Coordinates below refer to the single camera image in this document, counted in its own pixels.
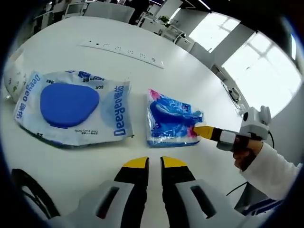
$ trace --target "wet wipes package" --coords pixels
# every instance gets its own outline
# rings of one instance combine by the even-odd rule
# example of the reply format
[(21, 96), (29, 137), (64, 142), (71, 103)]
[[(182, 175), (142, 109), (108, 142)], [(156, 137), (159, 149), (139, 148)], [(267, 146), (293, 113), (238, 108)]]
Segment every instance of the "wet wipes package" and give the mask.
[(129, 82), (83, 71), (33, 72), (14, 110), (26, 130), (56, 145), (81, 146), (133, 135)]
[(199, 142), (194, 125), (204, 125), (204, 114), (152, 89), (148, 92), (147, 143), (150, 147), (191, 146)]

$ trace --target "table surface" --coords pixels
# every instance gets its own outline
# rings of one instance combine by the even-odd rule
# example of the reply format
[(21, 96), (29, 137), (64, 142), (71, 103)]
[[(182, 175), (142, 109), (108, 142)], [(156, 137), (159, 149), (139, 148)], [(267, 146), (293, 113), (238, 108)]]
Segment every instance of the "table surface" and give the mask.
[[(80, 47), (91, 38), (160, 58), (164, 69), (116, 53)], [(3, 100), (2, 143), (9, 168), (34, 177), (53, 199), (62, 215), (77, 208), (79, 199), (105, 180), (113, 180), (130, 159), (150, 157), (148, 199), (142, 227), (169, 227), (162, 201), (160, 157), (182, 159), (196, 179), (203, 179), (227, 194), (245, 182), (234, 167), (232, 153), (202, 139), (191, 147), (151, 149), (146, 144), (146, 94), (149, 88), (204, 111), (208, 125), (238, 131), (241, 118), (220, 80), (195, 57), (142, 28), (95, 17), (72, 17), (34, 35), (24, 45), (25, 67), (42, 74), (82, 70), (113, 80), (131, 81), (130, 114), (135, 136), (120, 142), (76, 149), (47, 145), (19, 128), (14, 104)], [(242, 189), (228, 198), (232, 207)]]

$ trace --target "blue plastic lid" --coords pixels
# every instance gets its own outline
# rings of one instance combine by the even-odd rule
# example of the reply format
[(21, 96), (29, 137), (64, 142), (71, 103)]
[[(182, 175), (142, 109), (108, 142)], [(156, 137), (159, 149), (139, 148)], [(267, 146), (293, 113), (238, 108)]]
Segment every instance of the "blue plastic lid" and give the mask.
[(95, 110), (99, 94), (82, 85), (53, 83), (40, 95), (43, 118), (54, 127), (68, 128), (81, 124)]

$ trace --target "white table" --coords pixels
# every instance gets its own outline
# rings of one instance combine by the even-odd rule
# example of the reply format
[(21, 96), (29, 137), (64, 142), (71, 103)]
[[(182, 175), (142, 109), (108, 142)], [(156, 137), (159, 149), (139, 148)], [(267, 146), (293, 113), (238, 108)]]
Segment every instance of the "white table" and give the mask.
[[(86, 38), (110, 41), (161, 58), (164, 69), (99, 49), (80, 47)], [(130, 159), (149, 156), (148, 199), (142, 227), (169, 227), (162, 202), (160, 157), (185, 161), (197, 179), (204, 179), (226, 194), (245, 182), (234, 167), (232, 153), (202, 139), (196, 146), (149, 149), (146, 145), (146, 94), (148, 88), (192, 104), (205, 112), (208, 125), (237, 131), (241, 118), (220, 80), (195, 57), (172, 42), (119, 21), (72, 17), (51, 25), (24, 45), (25, 65), (49, 73), (83, 70), (114, 80), (130, 80), (131, 121), (134, 138), (99, 146), (64, 150), (30, 136), (14, 122), (14, 104), (1, 105), (1, 136), (10, 168), (32, 175), (53, 199), (61, 214), (73, 211), (78, 200), (105, 180), (113, 180)], [(242, 190), (229, 196), (235, 206)]]

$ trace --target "human hand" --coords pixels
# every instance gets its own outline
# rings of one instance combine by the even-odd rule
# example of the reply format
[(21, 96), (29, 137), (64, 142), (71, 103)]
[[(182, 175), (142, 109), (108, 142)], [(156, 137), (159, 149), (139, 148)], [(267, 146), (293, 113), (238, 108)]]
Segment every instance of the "human hand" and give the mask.
[(248, 145), (245, 150), (241, 150), (233, 153), (233, 158), (235, 159), (234, 165), (238, 167), (240, 170), (245, 171), (248, 168), (248, 166), (251, 164), (251, 162), (254, 160), (253, 158), (251, 159), (252, 161), (250, 161), (249, 164), (244, 165), (245, 162), (248, 163), (247, 160), (249, 156), (257, 156), (258, 153), (260, 153), (262, 147), (263, 147), (263, 143), (261, 141), (249, 139)]

